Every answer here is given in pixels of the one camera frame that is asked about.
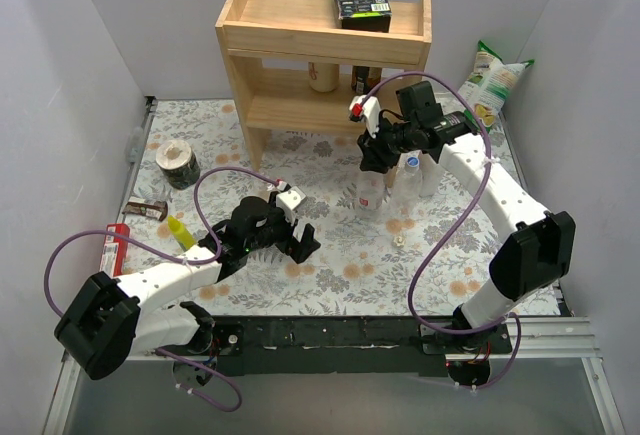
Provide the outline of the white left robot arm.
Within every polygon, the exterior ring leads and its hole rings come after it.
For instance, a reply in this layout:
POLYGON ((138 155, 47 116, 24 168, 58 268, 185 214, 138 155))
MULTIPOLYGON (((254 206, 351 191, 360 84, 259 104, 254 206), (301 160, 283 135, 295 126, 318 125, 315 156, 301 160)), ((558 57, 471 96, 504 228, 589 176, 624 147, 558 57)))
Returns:
POLYGON ((320 247, 312 225, 300 238, 294 235, 304 199, 296 187, 267 200, 245 197, 230 219, 216 224, 177 262, 115 278, 103 272, 90 276, 61 315, 55 338, 93 380, 113 373, 128 356, 157 348, 208 352, 216 343, 214 318, 182 296, 235 274, 256 250, 275 246, 303 263, 320 247))

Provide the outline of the clear red-label water bottle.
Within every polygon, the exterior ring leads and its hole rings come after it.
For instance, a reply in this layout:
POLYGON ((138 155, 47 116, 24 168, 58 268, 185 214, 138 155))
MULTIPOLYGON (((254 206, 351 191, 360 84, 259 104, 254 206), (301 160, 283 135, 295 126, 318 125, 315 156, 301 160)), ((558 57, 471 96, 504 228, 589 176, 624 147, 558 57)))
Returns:
POLYGON ((367 220, 378 218, 386 195, 384 175, 374 171, 359 171, 356 183, 355 208, 367 220))

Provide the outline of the blue white Pocari cap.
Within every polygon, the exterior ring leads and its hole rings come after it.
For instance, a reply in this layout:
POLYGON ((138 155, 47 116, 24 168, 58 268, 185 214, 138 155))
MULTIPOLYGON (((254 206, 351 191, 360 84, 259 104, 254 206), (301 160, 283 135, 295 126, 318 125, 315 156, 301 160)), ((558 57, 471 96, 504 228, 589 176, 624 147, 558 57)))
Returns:
POLYGON ((420 161, 417 157, 411 156, 406 159, 405 165, 407 168, 416 169, 419 167, 420 161))

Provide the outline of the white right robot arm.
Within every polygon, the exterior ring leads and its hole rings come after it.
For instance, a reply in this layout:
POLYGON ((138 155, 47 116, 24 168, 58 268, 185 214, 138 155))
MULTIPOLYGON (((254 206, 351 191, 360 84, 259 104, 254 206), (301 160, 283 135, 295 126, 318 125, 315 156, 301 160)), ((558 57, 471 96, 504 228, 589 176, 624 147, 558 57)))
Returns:
POLYGON ((446 114, 430 82, 396 92, 399 122, 382 116, 373 92, 353 98, 350 118, 364 122, 358 139, 363 172, 386 173, 403 153, 420 151, 472 194, 498 234, 501 247, 489 280, 453 315, 445 334, 464 352, 475 352, 512 308, 565 276, 576 224, 567 212, 550 212, 533 199, 491 154, 485 129, 463 112, 446 114))

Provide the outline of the clear Pocari Sweat bottle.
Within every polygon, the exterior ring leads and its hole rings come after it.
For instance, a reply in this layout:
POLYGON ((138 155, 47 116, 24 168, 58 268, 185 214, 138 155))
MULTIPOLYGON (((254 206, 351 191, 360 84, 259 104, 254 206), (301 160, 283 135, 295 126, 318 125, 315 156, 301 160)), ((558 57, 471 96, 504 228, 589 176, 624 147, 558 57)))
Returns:
POLYGON ((420 165, 416 169, 411 169, 407 168, 405 163, 396 175, 390 203, 395 215, 409 217, 420 198, 422 173, 420 165))

